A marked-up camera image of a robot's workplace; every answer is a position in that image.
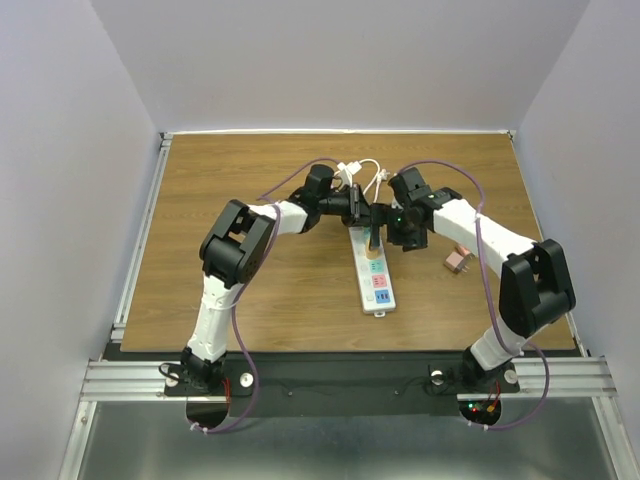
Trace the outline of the yellow charger plug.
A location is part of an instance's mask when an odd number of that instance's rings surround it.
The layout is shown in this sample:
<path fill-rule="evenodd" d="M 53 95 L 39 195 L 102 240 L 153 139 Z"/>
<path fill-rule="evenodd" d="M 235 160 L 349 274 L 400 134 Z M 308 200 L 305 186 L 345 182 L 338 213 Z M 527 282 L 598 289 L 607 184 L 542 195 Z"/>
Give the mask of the yellow charger plug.
<path fill-rule="evenodd" d="M 378 259 L 383 254 L 383 248 L 380 244 L 374 244 L 369 240 L 365 245 L 365 255 L 369 260 Z"/>

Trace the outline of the white power strip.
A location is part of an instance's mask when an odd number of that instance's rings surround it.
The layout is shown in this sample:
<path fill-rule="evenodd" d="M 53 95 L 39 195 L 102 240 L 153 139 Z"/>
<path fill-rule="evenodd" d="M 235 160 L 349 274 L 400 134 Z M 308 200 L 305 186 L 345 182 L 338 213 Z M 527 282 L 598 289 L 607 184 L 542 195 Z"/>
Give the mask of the white power strip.
<path fill-rule="evenodd" d="M 382 318 L 396 309 L 391 275 L 383 245 L 380 258 L 369 260 L 365 245 L 369 241 L 369 228 L 350 227 L 349 238 L 353 253 L 362 310 L 367 315 Z"/>

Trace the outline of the brown pink charger plug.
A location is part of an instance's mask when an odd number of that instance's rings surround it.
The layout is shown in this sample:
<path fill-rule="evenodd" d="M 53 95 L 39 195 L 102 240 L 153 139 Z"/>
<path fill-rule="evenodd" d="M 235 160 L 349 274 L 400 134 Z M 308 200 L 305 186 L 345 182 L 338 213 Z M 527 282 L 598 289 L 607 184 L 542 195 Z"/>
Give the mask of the brown pink charger plug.
<path fill-rule="evenodd" d="M 444 260 L 444 266 L 454 274 L 466 272 L 471 255 L 462 255 L 457 251 L 450 253 Z"/>

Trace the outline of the pink orange charger plug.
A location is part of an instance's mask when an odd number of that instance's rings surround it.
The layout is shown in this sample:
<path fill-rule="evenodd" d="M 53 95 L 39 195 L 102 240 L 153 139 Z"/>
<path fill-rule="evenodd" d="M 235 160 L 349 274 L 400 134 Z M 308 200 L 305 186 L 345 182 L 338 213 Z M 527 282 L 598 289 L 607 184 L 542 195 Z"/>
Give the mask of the pink orange charger plug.
<path fill-rule="evenodd" d="M 455 253 L 460 256 L 461 259 L 469 260 L 474 257 L 474 254 L 467 248 L 457 245 L 455 247 Z"/>

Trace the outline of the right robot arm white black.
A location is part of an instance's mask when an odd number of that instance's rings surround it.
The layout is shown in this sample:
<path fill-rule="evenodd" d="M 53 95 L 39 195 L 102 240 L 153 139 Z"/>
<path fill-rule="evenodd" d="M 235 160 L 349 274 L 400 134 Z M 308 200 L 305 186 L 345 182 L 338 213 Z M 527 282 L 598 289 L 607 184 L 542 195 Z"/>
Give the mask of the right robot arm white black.
<path fill-rule="evenodd" d="M 382 225 L 387 241 L 404 250 L 424 248 L 426 233 L 432 232 L 478 258 L 491 326 L 463 353 L 460 378 L 472 390 L 491 384 L 498 369 L 576 305 L 566 257 L 558 242 L 536 242 L 516 234 L 481 214 L 451 189 L 429 193 L 400 208 L 372 204 L 373 241 Z"/>

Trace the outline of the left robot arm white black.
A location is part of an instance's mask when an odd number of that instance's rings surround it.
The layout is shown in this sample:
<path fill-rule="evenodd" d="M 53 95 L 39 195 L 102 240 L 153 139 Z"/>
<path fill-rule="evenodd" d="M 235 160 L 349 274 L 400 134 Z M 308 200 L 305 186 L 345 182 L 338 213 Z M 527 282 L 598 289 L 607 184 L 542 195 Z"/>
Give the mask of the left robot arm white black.
<path fill-rule="evenodd" d="M 329 166 L 311 162 L 304 184 L 288 198 L 261 205 L 230 200 L 199 249 L 203 292 L 194 331 L 181 352 L 182 379 L 199 393 L 210 394 L 224 379 L 227 330 L 242 292 L 284 234 L 302 234 L 324 215 L 338 216 L 347 226 L 365 218 L 366 190 L 354 176 L 367 161 Z"/>

